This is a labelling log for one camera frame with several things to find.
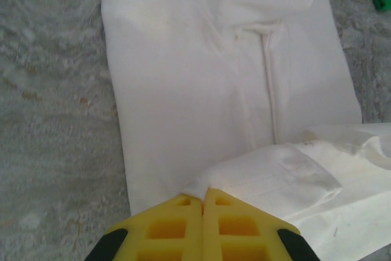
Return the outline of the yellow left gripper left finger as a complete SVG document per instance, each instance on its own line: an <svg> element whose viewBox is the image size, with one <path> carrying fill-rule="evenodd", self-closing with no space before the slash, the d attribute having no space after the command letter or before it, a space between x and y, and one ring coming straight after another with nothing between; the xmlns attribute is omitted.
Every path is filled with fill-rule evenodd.
<svg viewBox="0 0 391 261"><path fill-rule="evenodd" d="M87 261L202 261L202 203L180 195L108 229Z"/></svg>

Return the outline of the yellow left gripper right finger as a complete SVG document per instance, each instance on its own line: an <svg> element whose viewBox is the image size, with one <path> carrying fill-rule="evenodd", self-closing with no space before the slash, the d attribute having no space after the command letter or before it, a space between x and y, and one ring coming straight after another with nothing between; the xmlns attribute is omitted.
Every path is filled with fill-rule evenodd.
<svg viewBox="0 0 391 261"><path fill-rule="evenodd" d="M219 189L203 206L203 261L318 261L292 224Z"/></svg>

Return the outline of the white t-shirt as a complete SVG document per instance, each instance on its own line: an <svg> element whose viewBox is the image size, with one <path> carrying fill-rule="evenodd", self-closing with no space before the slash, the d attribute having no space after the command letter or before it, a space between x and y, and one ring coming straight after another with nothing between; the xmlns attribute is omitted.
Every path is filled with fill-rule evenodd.
<svg viewBox="0 0 391 261"><path fill-rule="evenodd" d="M362 123L329 0L101 0L132 214L221 189L321 261L391 244L391 123Z"/></svg>

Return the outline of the grey marbled table cover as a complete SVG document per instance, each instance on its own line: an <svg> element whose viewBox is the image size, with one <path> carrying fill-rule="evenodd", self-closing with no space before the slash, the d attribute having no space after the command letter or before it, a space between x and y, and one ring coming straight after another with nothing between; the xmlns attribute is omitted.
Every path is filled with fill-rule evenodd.
<svg viewBox="0 0 391 261"><path fill-rule="evenodd" d="M0 0L0 261L79 261L133 215L101 0Z"/></svg>

